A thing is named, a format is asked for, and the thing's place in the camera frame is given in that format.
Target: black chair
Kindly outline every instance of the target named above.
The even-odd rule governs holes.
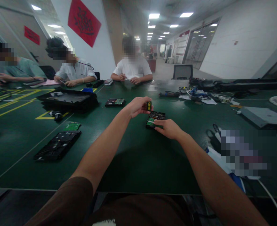
[[[49,80],[54,80],[56,71],[52,66],[39,66]]]
[[[192,64],[175,64],[174,74],[172,79],[192,78],[193,77],[193,65]]]

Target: doorway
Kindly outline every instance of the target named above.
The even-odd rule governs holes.
[[[194,68],[200,69],[217,27],[218,21],[192,31],[186,64],[192,64]]]

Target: white t-shirt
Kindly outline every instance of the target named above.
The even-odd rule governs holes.
[[[116,66],[114,74],[125,74],[126,79],[134,77],[143,77],[144,75],[152,74],[147,60],[139,56],[136,61],[130,60],[128,57],[122,59]]]
[[[56,73],[56,76],[60,76],[63,79],[69,78],[69,80],[85,78],[87,76],[93,76],[97,79],[89,62],[84,59],[79,59],[78,61],[81,63],[76,62],[75,67],[69,63],[63,63],[60,70]]]

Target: red poster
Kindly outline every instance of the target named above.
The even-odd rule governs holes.
[[[101,28],[101,23],[81,0],[72,0],[68,16],[68,26],[88,45],[93,47]]]
[[[37,45],[40,45],[40,36],[33,32],[27,26],[24,26],[24,36],[30,39],[32,42],[36,43]]]

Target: man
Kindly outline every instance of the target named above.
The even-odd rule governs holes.
[[[149,114],[146,110],[149,101],[149,97],[136,97],[115,116],[90,146],[69,180],[26,226],[192,225],[187,208],[165,195],[129,195],[102,206],[83,221],[130,120],[140,113]],[[163,129],[156,128],[158,132],[181,144],[204,198],[224,225],[268,225],[242,190],[190,135],[171,119],[155,120],[155,124],[163,126]]]
[[[136,55],[133,37],[124,37],[122,44],[126,57],[117,64],[111,78],[115,81],[130,80],[135,85],[152,80],[153,75],[148,62],[143,57]]]
[[[44,72],[32,60],[23,57],[17,57],[11,52],[6,44],[0,42],[0,61],[6,63],[5,73],[0,73],[0,86],[6,83],[15,83],[12,86],[19,86],[24,82],[39,79],[43,81],[46,78]]]
[[[59,37],[47,40],[46,51],[48,55],[57,60],[63,60],[60,70],[56,73],[54,80],[58,83],[65,82],[66,86],[76,86],[88,83],[97,79],[91,65],[84,59],[76,57],[69,49],[63,45]]]

